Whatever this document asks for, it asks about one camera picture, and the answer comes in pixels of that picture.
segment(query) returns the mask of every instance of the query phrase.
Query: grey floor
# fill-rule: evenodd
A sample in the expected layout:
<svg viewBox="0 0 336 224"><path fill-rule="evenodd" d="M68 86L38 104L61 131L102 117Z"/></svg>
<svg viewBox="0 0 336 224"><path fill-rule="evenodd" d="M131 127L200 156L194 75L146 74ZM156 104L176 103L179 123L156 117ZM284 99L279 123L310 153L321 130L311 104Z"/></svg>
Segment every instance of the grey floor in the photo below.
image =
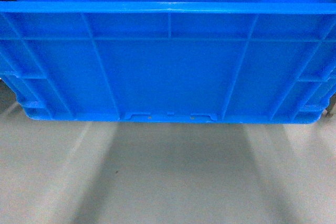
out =
<svg viewBox="0 0 336 224"><path fill-rule="evenodd" d="M0 223L336 223L336 116L51 122L0 99Z"/></svg>

